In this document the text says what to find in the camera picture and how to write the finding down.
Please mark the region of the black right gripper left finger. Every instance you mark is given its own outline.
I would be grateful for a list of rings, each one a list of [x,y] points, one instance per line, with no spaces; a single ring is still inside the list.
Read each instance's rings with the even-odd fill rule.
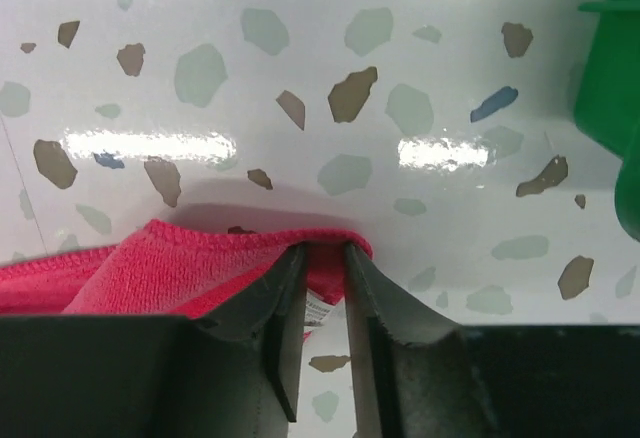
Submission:
[[[307,249],[202,318],[1,322],[5,437],[284,437],[295,421]]]

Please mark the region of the pink microfibre towel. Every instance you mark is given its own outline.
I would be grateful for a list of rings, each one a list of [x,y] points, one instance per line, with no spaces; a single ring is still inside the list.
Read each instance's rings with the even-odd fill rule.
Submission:
[[[349,230],[211,234],[152,220],[121,243],[23,261],[1,269],[1,312],[177,314],[199,318],[256,282],[291,246],[309,244],[309,289],[344,296],[344,245],[371,245]]]

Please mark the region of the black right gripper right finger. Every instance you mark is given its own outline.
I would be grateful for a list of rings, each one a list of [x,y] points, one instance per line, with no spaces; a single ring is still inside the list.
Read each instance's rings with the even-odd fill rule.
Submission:
[[[345,249],[361,437],[635,437],[635,326],[463,326]]]

